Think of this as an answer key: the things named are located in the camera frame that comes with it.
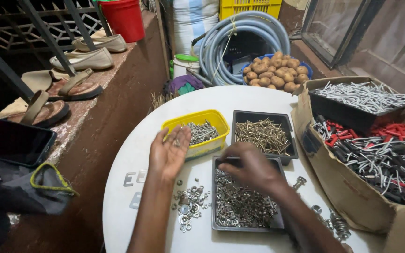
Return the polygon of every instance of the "human hand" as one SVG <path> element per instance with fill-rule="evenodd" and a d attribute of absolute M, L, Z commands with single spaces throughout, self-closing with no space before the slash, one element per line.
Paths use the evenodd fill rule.
<path fill-rule="evenodd" d="M 228 156 L 240 157 L 243 168 L 237 168 L 228 163 L 222 163 L 218 168 L 234 176 L 240 183 L 253 190 L 268 195 L 271 186 L 287 184 L 271 162 L 252 143 L 234 143 L 223 152 L 220 160 L 223 162 Z"/>
<path fill-rule="evenodd" d="M 168 128 L 160 131 L 151 144 L 149 151 L 148 174 L 156 173 L 164 180 L 174 180 L 185 162 L 190 146 L 191 130 L 188 126 L 177 125 L 168 135 Z"/>

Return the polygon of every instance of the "green cloth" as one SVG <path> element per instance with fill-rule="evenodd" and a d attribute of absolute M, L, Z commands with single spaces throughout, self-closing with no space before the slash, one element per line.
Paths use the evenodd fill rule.
<path fill-rule="evenodd" d="M 177 90 L 177 93 L 179 93 L 179 95 L 183 95 L 183 94 L 192 92 L 194 90 L 195 90 L 195 87 L 193 87 L 189 83 L 185 83 L 185 85 L 183 87 L 181 87 L 180 89 Z"/>

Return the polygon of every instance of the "green lid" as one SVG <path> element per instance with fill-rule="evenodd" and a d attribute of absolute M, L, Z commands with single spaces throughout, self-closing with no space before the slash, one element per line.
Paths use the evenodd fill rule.
<path fill-rule="evenodd" d="M 175 57 L 179 60 L 189 61 L 189 62 L 199 62 L 198 57 L 194 57 L 191 55 L 175 55 Z"/>

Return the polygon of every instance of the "white bucket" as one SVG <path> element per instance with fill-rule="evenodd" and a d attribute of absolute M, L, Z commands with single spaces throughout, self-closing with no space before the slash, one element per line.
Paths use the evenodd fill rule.
<path fill-rule="evenodd" d="M 173 59 L 173 69 L 174 69 L 174 74 L 173 74 L 173 79 L 180 77 L 180 76 L 185 76 L 185 75 L 191 75 L 189 72 L 187 72 L 185 69 L 189 68 L 193 70 L 194 72 L 199 73 L 199 61 L 186 61 L 182 59 L 176 58 L 176 56 Z"/>

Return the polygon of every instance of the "smartphone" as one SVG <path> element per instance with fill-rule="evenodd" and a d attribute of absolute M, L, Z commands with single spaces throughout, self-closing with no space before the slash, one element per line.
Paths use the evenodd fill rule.
<path fill-rule="evenodd" d="M 57 133 L 0 119 L 0 160 L 25 167 L 45 161 Z"/>

